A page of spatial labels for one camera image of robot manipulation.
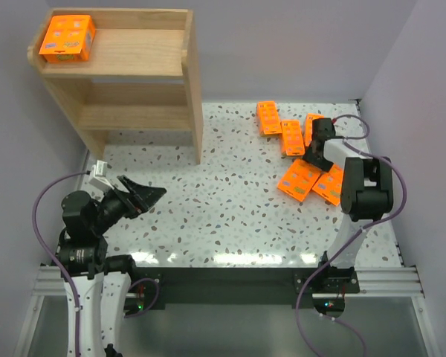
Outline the orange sponge box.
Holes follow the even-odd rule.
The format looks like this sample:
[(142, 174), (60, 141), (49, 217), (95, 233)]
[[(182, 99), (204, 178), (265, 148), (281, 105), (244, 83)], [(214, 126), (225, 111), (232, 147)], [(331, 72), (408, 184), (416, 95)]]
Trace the orange sponge box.
[(297, 159), (283, 175), (277, 188), (298, 202), (303, 202), (321, 173), (319, 168)]
[(281, 120), (274, 101), (261, 101), (256, 105), (256, 121), (261, 136), (279, 135), (282, 133)]
[(39, 55), (48, 63), (87, 62), (96, 34), (90, 15), (52, 16)]
[(280, 149), (284, 156), (302, 156), (306, 148), (303, 133), (298, 120), (282, 120), (282, 133), (280, 137)]
[(336, 164), (327, 173), (323, 173), (312, 187), (312, 191), (334, 206), (340, 204), (343, 183), (343, 169)]
[(306, 120), (304, 123), (304, 133), (303, 140), (305, 147), (309, 147), (312, 141), (312, 129), (313, 129), (313, 120), (324, 118), (321, 114), (309, 113), (306, 115)]

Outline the aluminium rail frame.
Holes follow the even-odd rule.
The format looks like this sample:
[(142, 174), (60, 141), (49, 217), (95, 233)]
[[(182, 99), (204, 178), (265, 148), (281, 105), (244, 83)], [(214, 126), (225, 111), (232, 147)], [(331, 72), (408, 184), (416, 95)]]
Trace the aluminium rail frame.
[[(346, 147), (370, 158), (368, 128), (354, 104), (278, 104), (279, 116), (303, 123), (309, 113), (334, 122)], [(256, 103), (205, 103), (202, 155), (179, 143), (178, 132), (167, 143), (162, 131), (116, 131), (103, 158), (90, 157), (79, 172), (82, 188), (93, 199), (103, 192), (88, 183), (96, 160), (108, 164), (107, 179), (122, 190), (117, 176), (167, 193), (136, 219), (122, 218), (104, 234), (107, 257), (131, 255), (136, 268), (315, 268), (334, 242), (343, 218), (312, 191), (303, 202), (277, 184), (295, 159), (283, 157), (277, 135), (263, 137)], [(158, 353), (178, 356), (431, 356), (420, 324), (423, 289), (415, 268), (403, 267), (390, 246), (392, 208), (368, 230), (356, 256), (361, 291), (342, 297), (316, 294), (312, 306), (168, 304), (154, 309), (143, 290), (126, 296), (118, 340), (121, 352), (131, 343), (156, 346)], [(33, 298), (63, 296), (64, 278), (56, 258), (39, 270)], [(371, 247), (388, 266), (362, 268)]]

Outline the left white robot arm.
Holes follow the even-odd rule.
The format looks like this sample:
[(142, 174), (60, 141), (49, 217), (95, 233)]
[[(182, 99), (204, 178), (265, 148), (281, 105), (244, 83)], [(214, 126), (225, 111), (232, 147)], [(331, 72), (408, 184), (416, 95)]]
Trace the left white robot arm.
[(89, 184), (103, 192), (101, 200), (78, 190), (62, 200), (63, 242), (56, 255), (68, 299), (68, 352), (74, 356), (120, 356), (118, 340), (126, 296), (132, 289), (151, 286), (156, 303), (156, 278), (136, 276), (129, 254), (107, 257), (104, 234), (122, 218), (136, 219), (166, 194), (162, 187), (138, 184), (119, 176), (122, 190), (102, 173), (92, 173)]

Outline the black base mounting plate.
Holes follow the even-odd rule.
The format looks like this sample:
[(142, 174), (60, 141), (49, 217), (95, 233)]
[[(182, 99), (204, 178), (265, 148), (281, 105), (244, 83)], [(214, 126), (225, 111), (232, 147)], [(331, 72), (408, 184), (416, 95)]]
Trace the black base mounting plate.
[(315, 268), (136, 268), (133, 282), (145, 282), (147, 302), (157, 301), (154, 309), (168, 304), (207, 305), (290, 305), (295, 306), (301, 290), (300, 305), (312, 306), (316, 294), (342, 297), (361, 291), (353, 268), (325, 268), (316, 277)]

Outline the wooden two-tier shelf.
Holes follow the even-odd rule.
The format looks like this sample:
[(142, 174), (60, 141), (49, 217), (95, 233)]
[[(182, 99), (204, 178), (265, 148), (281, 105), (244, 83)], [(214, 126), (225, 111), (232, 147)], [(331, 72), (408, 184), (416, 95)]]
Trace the wooden two-tier shelf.
[[(94, 20), (90, 58), (51, 64), (39, 54), (48, 26), (54, 16), (71, 14)], [(190, 132), (201, 157), (204, 118), (191, 10), (55, 7), (27, 57), (96, 158), (104, 156), (110, 132), (121, 130)]]

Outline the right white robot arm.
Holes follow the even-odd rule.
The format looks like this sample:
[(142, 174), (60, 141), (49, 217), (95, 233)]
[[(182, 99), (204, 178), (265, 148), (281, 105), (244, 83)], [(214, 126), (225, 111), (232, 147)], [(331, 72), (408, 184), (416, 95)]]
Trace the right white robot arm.
[(304, 282), (301, 292), (321, 292), (328, 280), (349, 282), (368, 230), (393, 207), (392, 170), (385, 158), (370, 158), (346, 147), (336, 134), (334, 120), (312, 121), (311, 143), (303, 160), (328, 173), (343, 168), (340, 208), (343, 218), (337, 236), (325, 251), (319, 266)]

